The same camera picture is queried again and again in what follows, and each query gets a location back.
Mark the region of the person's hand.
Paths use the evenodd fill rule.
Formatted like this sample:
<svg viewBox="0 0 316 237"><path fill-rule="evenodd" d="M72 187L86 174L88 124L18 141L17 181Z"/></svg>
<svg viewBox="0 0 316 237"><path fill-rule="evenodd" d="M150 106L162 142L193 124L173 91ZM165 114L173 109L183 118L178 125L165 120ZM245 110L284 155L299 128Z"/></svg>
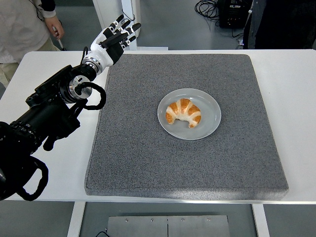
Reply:
<svg viewBox="0 0 316 237"><path fill-rule="evenodd" d="M44 22L53 37L60 40L64 36L64 29L57 16L45 18Z"/></svg>

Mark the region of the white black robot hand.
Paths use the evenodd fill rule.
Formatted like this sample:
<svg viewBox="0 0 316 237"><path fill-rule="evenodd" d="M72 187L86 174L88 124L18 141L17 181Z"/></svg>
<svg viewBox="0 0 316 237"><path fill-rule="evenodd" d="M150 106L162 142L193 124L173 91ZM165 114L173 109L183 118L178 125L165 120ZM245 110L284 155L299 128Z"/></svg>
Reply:
<svg viewBox="0 0 316 237"><path fill-rule="evenodd" d="M98 73L114 65L125 49L136 40L136 32L141 28L141 24L131 25L129 20L120 24L123 18L124 15L120 15L100 32L90 46L91 51L82 60L85 64L95 65Z"/></svg>

